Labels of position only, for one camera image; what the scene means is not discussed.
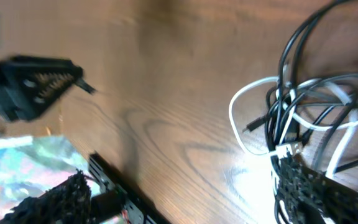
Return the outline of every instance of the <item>wooden table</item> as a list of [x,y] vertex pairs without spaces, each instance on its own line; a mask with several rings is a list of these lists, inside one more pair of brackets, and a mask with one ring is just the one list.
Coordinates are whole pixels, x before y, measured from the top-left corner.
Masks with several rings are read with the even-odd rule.
[[[19,2],[0,1],[26,31],[4,27],[14,34],[4,40],[30,46],[22,53],[72,59],[98,90],[74,88],[58,109],[81,153],[100,153],[172,223],[274,222],[269,166],[241,151],[227,108],[242,86],[277,73],[292,32],[328,1]],[[304,77],[358,70],[358,1],[323,19],[303,58]],[[239,128],[266,112],[270,87],[236,103]],[[261,131],[243,137],[250,150],[265,150]]]

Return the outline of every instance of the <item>tangled cable bundle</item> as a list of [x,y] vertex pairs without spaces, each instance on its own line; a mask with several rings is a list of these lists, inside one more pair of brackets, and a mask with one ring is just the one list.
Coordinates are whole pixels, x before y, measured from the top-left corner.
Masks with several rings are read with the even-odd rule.
[[[236,139],[244,151],[248,151],[256,156],[267,156],[272,162],[273,190],[278,194],[280,176],[282,176],[282,161],[288,157],[301,152],[301,148],[308,144],[314,131],[325,132],[324,138],[316,151],[316,157],[311,165],[311,169],[320,172],[321,175],[332,179],[337,172],[342,172],[358,166],[358,160],[338,166],[349,141],[357,131],[358,127],[358,73],[342,73],[324,77],[316,77],[298,83],[298,72],[300,59],[308,37],[316,27],[321,18],[332,8],[351,0],[334,1],[322,7],[304,21],[294,32],[288,41],[279,61],[278,75],[257,80],[241,88],[232,98],[229,105],[229,119]],[[288,65],[286,63],[294,43],[298,41],[292,58],[291,69],[287,74]],[[259,127],[264,127],[265,140],[268,151],[256,153],[248,150],[241,140],[233,118],[233,104],[245,92],[265,83],[276,83],[277,86],[269,89],[266,94],[266,115],[257,118],[249,123],[243,130],[244,134],[251,132]],[[302,118],[297,110],[300,108],[318,107],[324,108],[313,122]],[[322,121],[334,109],[341,110],[340,114],[330,125],[322,125]],[[300,133],[300,125],[307,130]],[[334,154],[325,172],[321,172],[321,161],[324,152],[328,147],[330,139],[338,129],[346,129],[339,144],[337,144]],[[283,209],[277,200],[275,214],[278,223],[288,223],[284,217]]]

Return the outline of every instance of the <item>table surface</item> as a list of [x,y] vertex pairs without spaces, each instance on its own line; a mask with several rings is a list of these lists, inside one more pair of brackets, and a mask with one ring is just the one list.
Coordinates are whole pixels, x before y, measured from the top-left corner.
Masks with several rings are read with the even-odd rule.
[[[74,88],[60,107],[63,134],[83,155],[100,153],[172,223],[273,223],[270,168],[241,151],[227,108],[238,89],[277,73],[292,32],[328,1],[19,2],[0,1],[2,21],[15,18],[26,31],[5,27],[5,41],[72,59],[98,90]],[[343,70],[358,71],[358,1],[321,21],[301,64],[302,78]],[[236,103],[240,129],[266,112],[271,86]],[[354,139],[344,160],[358,156]],[[243,140],[265,150],[261,131]],[[317,145],[305,149],[307,164]],[[358,169],[338,181],[358,189]]]

